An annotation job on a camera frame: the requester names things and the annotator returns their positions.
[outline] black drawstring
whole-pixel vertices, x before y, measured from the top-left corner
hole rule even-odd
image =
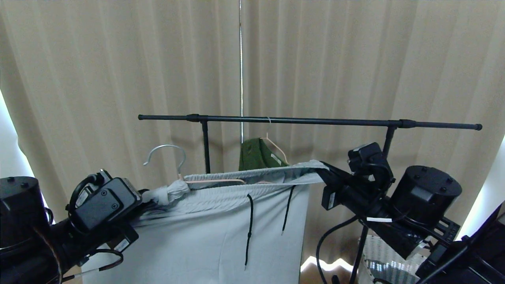
[[[249,198],[249,202],[251,203],[251,217],[249,220],[249,233],[247,234],[247,245],[245,246],[245,265],[244,265],[244,270],[247,267],[247,254],[249,253],[249,240],[252,236],[253,232],[253,210],[254,210],[254,205],[253,205],[253,198],[248,194],[247,197]]]
[[[289,198],[287,200],[287,207],[286,207],[286,215],[284,216],[284,224],[282,225],[282,234],[284,234],[284,229],[286,228],[286,221],[287,221],[287,212],[289,211],[289,203],[291,203],[291,196],[293,195],[293,189],[295,185],[291,187],[291,191],[289,192]]]

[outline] curtain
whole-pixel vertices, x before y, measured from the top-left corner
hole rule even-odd
[[[481,131],[399,129],[388,158],[397,179],[421,164],[459,181],[463,193],[446,215],[463,224],[505,132],[505,3],[242,5],[244,115],[482,123]],[[245,124],[244,136],[264,136],[267,127]],[[386,133],[287,124],[268,131],[290,163],[313,158],[344,170],[348,150],[383,145]],[[323,210],[321,190],[311,192],[303,260],[327,229],[352,216],[343,206]],[[327,238],[323,260],[352,263],[360,232],[356,222]]]
[[[201,126],[138,114],[240,115],[238,2],[0,3],[0,88],[56,220],[101,168],[156,188],[204,173]],[[238,168],[240,125],[210,123],[212,171]]]

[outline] horizontal bar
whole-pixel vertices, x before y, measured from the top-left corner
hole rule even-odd
[[[329,118],[295,118],[295,117],[265,117],[265,116],[211,116],[211,115],[138,115],[139,120],[186,120],[191,122],[223,121],[223,122],[262,122],[290,124],[320,124],[320,125],[357,125],[386,126],[398,128],[429,127],[481,130],[481,124],[417,122],[414,120],[365,120],[365,119],[329,119]]]

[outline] basket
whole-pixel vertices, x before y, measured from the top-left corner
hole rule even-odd
[[[378,278],[387,282],[376,283],[415,284],[419,280],[415,273],[425,259],[426,257],[415,254],[405,260],[378,236],[367,235],[358,283],[372,284]]]

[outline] vertical pole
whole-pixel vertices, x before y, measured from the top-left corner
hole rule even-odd
[[[382,149],[382,154],[384,158],[387,159],[387,155],[389,154],[389,148],[391,147],[391,141],[393,141],[394,131],[396,130],[396,126],[388,126],[386,132],[386,140],[384,141],[384,148]]]
[[[209,126],[206,120],[201,120],[201,130],[204,133],[204,155],[205,155],[205,173],[211,173],[211,157],[209,154]]]
[[[358,254],[354,260],[354,267],[352,268],[352,273],[350,275],[349,284],[354,284],[356,281],[356,275],[358,273],[358,267],[360,266],[361,256],[363,255],[363,248],[365,247],[365,241],[367,240],[368,227],[363,226],[361,230],[360,244],[358,245]]]

